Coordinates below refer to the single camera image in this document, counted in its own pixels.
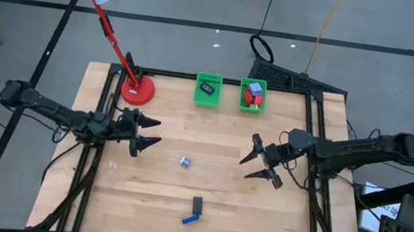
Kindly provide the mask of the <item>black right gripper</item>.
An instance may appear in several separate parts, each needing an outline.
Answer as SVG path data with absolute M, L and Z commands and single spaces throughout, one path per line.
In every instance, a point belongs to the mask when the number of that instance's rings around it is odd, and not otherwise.
M 267 145 L 263 148 L 262 140 L 259 134 L 255 133 L 252 137 L 253 148 L 251 152 L 239 161 L 239 164 L 249 162 L 262 153 L 262 160 L 265 168 L 246 174 L 245 179 L 266 179 L 270 180 L 275 189 L 282 187 L 283 183 L 280 176 L 275 172 L 275 167 L 281 164 L 288 163 L 294 158 L 294 149 L 290 144 L 285 143 L 283 145 L 275 145 L 274 143 Z

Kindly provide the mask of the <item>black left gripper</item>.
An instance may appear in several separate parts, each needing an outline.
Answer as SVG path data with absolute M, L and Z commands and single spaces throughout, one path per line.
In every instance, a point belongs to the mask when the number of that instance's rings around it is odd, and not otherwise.
M 115 122 L 112 122 L 111 132 L 108 134 L 108 141 L 126 141 L 129 142 L 129 151 L 132 157 L 137 157 L 138 150 L 155 145 L 161 141 L 160 137 L 142 137 L 138 134 L 138 126 L 142 129 L 147 127 L 159 126 L 161 121 L 144 116 L 138 108 L 131 110 L 124 108 L 122 114 L 118 116 Z

